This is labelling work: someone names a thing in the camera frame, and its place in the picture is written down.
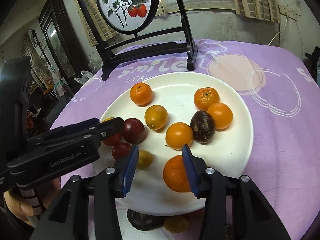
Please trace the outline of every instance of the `metal bolt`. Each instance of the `metal bolt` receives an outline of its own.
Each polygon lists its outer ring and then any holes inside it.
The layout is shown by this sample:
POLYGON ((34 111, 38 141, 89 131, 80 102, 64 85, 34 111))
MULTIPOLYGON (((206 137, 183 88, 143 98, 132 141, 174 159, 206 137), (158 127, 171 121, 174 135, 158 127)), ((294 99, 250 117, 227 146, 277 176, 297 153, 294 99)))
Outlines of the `metal bolt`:
POLYGON ((78 181, 80 179, 80 176, 79 175, 73 175, 72 177, 71 177, 71 181, 72 182, 76 182, 76 181, 78 181))
POLYGON ((241 176, 241 180, 242 180, 243 182, 248 182, 248 181, 250 180, 250 178, 249 178, 247 175, 242 175, 242 176, 241 176))
POLYGON ((205 172, 206 172, 207 174, 214 174, 214 169, 213 169, 213 168, 206 168, 206 169, 205 169, 205 172))
POLYGON ((112 174, 114 173, 116 170, 113 168, 113 167, 109 167, 109 168, 106 168, 106 173, 107 174, 112 174))

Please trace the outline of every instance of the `black stand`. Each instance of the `black stand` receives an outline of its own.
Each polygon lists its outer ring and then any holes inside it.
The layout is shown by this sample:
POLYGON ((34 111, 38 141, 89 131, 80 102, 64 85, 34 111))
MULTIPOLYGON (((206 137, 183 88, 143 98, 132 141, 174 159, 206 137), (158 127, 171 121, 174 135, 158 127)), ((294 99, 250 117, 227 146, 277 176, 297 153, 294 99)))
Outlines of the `black stand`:
POLYGON ((156 31, 153 33, 144 34, 141 36, 138 36, 137 34, 135 34, 134 38, 119 42, 112 46, 110 46, 106 41, 102 40, 96 26, 94 25, 91 19, 91 16, 88 12, 88 9, 86 7, 84 0, 77 0, 77 1, 84 14, 84 18, 87 20, 87 23, 92 31, 93 36, 98 42, 97 51, 103 61, 103 66, 102 66, 103 74, 101 76, 103 81, 105 81, 109 77, 110 73, 121 63, 129 62, 129 61, 137 60, 141 58, 146 58, 146 57, 154 57, 159 55, 182 53, 182 52, 187 52, 188 54, 188 59, 187 59, 188 71, 195 70, 195 60, 198 52, 198 47, 197 45, 195 45, 195 42, 192 38, 190 25, 187 17, 187 12, 184 7, 183 0, 177 0, 178 7, 181 13, 180 19, 181 19, 182 27, 165 29, 165 30, 156 31), (176 33, 176 32, 184 32, 186 37, 186 43, 167 42, 167 43, 155 44, 155 45, 150 45, 150 46, 130 50, 120 54, 114 54, 112 52, 113 49, 119 48, 126 44, 130 44, 135 41, 140 41, 146 38, 155 37, 163 34, 176 33))

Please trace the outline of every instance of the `white plastic bag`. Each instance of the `white plastic bag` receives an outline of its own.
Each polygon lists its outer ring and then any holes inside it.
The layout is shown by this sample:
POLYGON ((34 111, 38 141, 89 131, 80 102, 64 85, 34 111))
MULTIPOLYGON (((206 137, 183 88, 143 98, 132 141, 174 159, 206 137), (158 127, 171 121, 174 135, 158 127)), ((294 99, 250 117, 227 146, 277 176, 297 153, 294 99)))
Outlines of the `white plastic bag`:
POLYGON ((79 84, 85 84, 90 78, 93 77, 92 73, 86 70, 81 71, 82 77, 81 78, 74 78, 79 84))

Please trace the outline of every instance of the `finger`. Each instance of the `finger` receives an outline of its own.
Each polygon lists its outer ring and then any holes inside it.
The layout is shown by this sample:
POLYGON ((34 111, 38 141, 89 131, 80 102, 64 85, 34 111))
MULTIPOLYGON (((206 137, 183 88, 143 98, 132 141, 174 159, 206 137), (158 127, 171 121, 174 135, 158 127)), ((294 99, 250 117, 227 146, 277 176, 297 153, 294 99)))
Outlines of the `finger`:
POLYGON ((45 208, 48 208, 51 204, 52 200, 55 198, 55 196, 58 194, 58 192, 61 190, 60 185, 60 178, 54 179, 51 181, 51 188, 48 191, 47 195, 45 196, 42 204, 45 208))
POLYGON ((4 193, 4 199, 10 212, 19 219, 25 221, 26 216, 33 216, 31 205, 21 196, 14 194, 12 190, 4 193))

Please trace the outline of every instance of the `purple tablecloth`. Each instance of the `purple tablecloth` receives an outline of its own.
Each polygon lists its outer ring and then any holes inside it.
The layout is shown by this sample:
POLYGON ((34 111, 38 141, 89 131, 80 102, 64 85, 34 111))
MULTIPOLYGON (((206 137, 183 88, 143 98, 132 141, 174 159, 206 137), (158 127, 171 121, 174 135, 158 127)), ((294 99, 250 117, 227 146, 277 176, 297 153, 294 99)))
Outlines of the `purple tablecloth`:
MULTIPOLYGON (((244 173, 266 196, 292 240, 299 240, 320 210, 319 87, 303 63, 284 49, 235 41, 199 40, 197 44, 195 71, 228 83, 250 110, 254 143, 244 173)), ((100 118, 135 83, 176 71, 187 71, 186 54, 121 64, 105 82, 99 71, 65 107, 53 128, 100 118)), ((94 170, 90 164, 65 175, 62 185, 73 174, 88 177, 94 170)), ((162 235, 157 240, 194 240, 199 233, 199 227, 192 225, 189 232, 173 236, 158 230, 162 235)))

